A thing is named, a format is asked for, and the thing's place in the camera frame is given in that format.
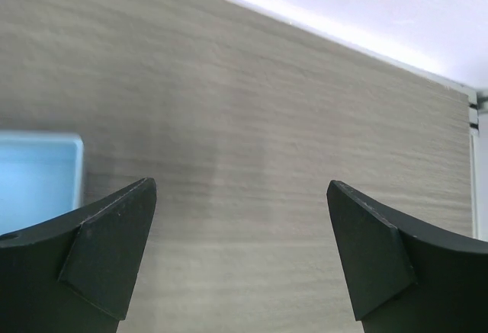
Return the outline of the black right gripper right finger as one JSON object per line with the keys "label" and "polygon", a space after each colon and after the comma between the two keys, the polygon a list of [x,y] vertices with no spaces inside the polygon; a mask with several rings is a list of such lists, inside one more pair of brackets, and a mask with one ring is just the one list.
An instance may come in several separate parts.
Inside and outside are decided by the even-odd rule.
{"label": "black right gripper right finger", "polygon": [[487,243],[331,181],[327,203],[355,319],[366,332],[485,332]]}

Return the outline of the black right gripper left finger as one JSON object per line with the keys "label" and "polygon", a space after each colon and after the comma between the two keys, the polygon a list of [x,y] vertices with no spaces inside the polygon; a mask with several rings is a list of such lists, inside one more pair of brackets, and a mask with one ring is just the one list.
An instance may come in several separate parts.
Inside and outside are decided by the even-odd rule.
{"label": "black right gripper left finger", "polygon": [[3,332],[115,332],[127,316],[156,209],[142,178],[1,237]]}

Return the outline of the light blue bin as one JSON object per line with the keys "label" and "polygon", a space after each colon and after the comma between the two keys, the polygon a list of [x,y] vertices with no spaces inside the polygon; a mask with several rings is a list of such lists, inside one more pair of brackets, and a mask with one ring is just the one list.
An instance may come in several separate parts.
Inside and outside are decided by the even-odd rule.
{"label": "light blue bin", "polygon": [[74,133],[1,131],[1,234],[79,208],[84,144]]}

